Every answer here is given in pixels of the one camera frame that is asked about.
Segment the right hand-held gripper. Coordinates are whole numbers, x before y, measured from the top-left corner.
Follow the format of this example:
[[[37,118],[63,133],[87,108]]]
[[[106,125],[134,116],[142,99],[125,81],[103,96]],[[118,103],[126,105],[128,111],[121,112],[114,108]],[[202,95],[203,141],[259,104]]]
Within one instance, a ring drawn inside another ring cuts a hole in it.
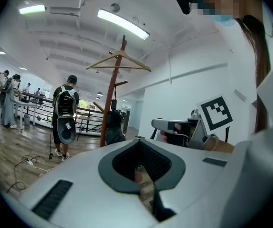
[[[164,131],[169,144],[198,150],[231,150],[232,114],[223,95],[197,104],[187,120],[153,119],[154,131]]]

